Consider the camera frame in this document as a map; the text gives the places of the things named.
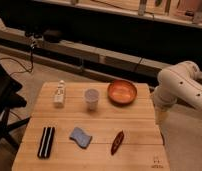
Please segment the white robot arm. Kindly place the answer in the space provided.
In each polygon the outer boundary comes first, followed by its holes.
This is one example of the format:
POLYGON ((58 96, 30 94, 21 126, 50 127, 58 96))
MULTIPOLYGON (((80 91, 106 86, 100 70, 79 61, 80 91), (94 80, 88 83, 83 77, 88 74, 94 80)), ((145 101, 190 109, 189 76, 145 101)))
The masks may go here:
POLYGON ((193 61, 171 65, 158 73, 158 86, 152 93, 157 124, 167 118, 167 110, 178 98, 202 112, 202 85, 196 81, 199 73, 200 69, 193 61))

